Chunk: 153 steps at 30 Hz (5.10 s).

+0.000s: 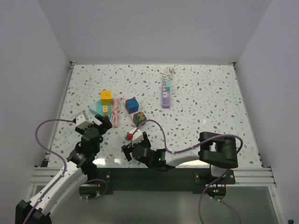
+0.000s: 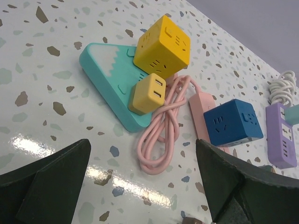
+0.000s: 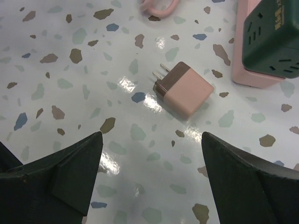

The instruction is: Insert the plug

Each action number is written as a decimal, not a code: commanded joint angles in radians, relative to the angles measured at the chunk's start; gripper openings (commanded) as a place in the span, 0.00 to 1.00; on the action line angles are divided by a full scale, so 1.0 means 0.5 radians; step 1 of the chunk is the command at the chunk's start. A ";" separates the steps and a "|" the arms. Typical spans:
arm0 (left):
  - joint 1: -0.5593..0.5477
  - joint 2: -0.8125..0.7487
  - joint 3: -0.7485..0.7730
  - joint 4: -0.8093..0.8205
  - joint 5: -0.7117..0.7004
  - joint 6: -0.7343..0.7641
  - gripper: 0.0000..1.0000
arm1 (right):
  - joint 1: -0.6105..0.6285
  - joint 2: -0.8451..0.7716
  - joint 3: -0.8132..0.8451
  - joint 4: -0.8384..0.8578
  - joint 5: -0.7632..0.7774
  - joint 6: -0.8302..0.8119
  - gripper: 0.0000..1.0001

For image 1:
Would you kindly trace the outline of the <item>blue cube socket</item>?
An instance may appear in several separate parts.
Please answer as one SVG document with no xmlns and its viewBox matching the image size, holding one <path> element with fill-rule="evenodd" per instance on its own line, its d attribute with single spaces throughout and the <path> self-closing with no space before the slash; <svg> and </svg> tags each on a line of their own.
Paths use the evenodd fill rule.
<svg viewBox="0 0 299 224">
<path fill-rule="evenodd" d="M 136 98 L 127 99 L 125 102 L 125 108 L 129 114 L 137 112 L 139 109 L 139 104 Z"/>
</svg>

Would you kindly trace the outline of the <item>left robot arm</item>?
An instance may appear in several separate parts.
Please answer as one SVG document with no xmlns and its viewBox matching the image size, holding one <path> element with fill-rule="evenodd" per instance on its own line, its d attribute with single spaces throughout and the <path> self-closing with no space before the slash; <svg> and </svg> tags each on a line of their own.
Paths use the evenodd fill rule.
<svg viewBox="0 0 299 224">
<path fill-rule="evenodd" d="M 93 161 L 100 151 L 103 135 L 112 124 L 107 116 L 97 114 L 90 120 L 85 112 L 79 113 L 72 122 L 76 125 L 76 132 L 81 134 L 80 142 L 67 159 L 62 159 L 63 167 L 39 193 L 17 204 L 15 223 L 50 224 L 61 205 L 83 184 L 95 183 L 105 187 L 102 193 L 88 196 L 87 201 L 99 199 L 107 193 L 108 182 L 97 177 L 97 166 Z"/>
</svg>

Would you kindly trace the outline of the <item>dark green cube socket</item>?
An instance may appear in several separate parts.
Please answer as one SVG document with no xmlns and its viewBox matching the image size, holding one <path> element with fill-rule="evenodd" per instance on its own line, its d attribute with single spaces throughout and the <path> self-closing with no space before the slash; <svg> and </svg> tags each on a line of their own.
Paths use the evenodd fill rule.
<svg viewBox="0 0 299 224">
<path fill-rule="evenodd" d="M 142 122 L 146 121 L 147 118 L 143 112 L 138 112 L 133 115 L 133 122 L 135 126 L 139 126 Z"/>
</svg>

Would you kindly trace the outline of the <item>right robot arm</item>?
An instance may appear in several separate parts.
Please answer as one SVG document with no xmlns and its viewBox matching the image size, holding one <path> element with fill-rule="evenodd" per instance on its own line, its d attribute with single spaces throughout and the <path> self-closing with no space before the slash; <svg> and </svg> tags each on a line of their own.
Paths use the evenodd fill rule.
<svg viewBox="0 0 299 224">
<path fill-rule="evenodd" d="M 176 152 L 166 148 L 151 149 L 146 132 L 133 134 L 130 131 L 127 136 L 131 142 L 121 147 L 127 161 L 136 160 L 148 168 L 167 171 L 199 160 L 210 165 L 208 178 L 213 183 L 219 183 L 224 179 L 225 172 L 238 167 L 237 154 L 243 147 L 242 139 L 232 134 L 201 132 L 198 144 Z"/>
</svg>

